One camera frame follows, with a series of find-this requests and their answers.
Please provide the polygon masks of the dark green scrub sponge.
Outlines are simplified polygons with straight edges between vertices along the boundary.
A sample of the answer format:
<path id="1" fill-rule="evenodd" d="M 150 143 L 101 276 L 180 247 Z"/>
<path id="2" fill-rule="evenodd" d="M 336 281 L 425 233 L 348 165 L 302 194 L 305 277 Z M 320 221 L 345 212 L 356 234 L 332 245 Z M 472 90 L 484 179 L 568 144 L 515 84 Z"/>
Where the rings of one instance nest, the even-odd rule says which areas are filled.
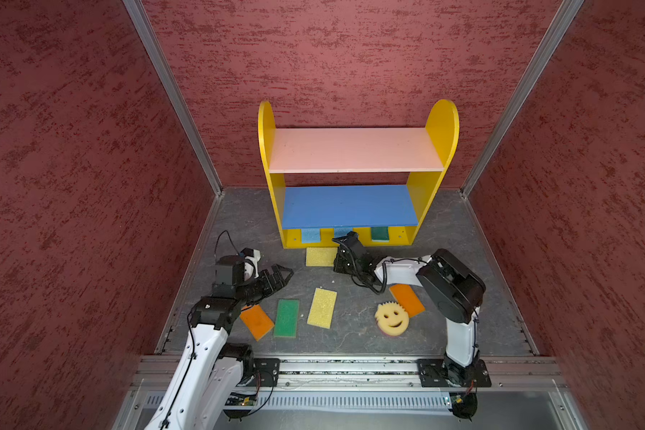
<path id="1" fill-rule="evenodd" d="M 389 242 L 391 240 L 388 227 L 372 227 L 370 229 L 371 240 L 373 242 Z"/>

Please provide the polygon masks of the blue sponge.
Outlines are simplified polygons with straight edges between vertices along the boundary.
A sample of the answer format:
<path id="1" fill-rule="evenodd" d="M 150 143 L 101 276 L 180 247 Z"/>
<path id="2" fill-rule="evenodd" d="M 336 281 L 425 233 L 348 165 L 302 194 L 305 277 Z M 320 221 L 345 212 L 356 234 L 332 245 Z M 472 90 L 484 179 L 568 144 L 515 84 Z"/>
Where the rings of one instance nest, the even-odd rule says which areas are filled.
<path id="1" fill-rule="evenodd" d="M 335 228 L 333 229 L 333 236 L 335 238 L 342 238 L 347 236 L 349 232 L 352 232 L 353 228 Z"/>
<path id="2" fill-rule="evenodd" d="M 320 229 L 301 229 L 302 244 L 316 244 L 321 241 Z"/>

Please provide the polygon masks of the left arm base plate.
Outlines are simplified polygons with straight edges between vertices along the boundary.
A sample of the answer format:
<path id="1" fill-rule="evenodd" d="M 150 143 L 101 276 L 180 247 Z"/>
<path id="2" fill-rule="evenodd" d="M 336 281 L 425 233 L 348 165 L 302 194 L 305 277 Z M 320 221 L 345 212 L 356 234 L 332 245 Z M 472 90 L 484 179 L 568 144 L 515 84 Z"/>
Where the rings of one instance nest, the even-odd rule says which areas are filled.
<path id="1" fill-rule="evenodd" d="M 275 387 L 279 380 L 279 358 L 249 358 L 243 362 L 244 372 L 238 387 Z"/>

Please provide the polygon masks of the light green sponge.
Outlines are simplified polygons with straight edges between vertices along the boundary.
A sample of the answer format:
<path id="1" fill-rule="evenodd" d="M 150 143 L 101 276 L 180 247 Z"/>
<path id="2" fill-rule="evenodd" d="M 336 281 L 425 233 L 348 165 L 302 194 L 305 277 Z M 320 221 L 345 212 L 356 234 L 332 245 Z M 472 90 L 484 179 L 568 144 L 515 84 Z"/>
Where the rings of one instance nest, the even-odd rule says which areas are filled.
<path id="1" fill-rule="evenodd" d="M 273 332 L 275 338 L 293 339 L 297 336 L 298 312 L 298 300 L 281 299 L 279 301 Z"/>

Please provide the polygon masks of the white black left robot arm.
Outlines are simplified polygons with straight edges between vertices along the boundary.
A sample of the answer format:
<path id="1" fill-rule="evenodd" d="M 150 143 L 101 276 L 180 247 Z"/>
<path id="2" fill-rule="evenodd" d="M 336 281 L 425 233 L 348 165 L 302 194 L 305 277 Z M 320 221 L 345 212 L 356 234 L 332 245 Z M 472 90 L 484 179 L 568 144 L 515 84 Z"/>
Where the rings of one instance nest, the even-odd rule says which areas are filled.
<path id="1" fill-rule="evenodd" d="M 260 375 L 252 347 L 228 343 L 229 335 L 245 309 L 283 290 L 294 274 L 279 264 L 260 270 L 260 259 L 246 248 L 216 261 L 211 293 L 186 317 L 186 346 L 148 429 L 212 429 L 238 385 Z"/>

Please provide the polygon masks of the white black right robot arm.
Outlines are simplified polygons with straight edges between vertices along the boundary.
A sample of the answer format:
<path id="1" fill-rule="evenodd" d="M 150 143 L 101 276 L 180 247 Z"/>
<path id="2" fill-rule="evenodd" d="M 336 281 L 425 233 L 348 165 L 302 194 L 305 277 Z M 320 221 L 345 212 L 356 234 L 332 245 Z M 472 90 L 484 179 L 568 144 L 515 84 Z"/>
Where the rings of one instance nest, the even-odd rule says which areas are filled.
<path id="1" fill-rule="evenodd" d="M 333 243 L 337 245 L 333 270 L 348 275 L 360 288 L 376 295 L 399 285 L 423 288 L 446 320 L 442 378 L 452 386 L 475 379 L 479 310 L 487 290 L 478 275 L 443 248 L 428 256 L 395 258 L 372 256 L 356 232 L 333 238 Z"/>

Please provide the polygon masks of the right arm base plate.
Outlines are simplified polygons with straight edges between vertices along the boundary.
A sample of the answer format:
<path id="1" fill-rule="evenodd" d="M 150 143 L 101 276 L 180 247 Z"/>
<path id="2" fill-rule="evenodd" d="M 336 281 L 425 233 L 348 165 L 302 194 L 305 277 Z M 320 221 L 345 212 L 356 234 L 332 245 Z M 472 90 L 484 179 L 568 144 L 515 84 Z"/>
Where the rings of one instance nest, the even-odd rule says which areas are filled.
<path id="1" fill-rule="evenodd" d="M 423 388 L 490 388 L 492 381 L 482 359 L 462 367 L 449 358 L 417 361 L 417 372 Z"/>

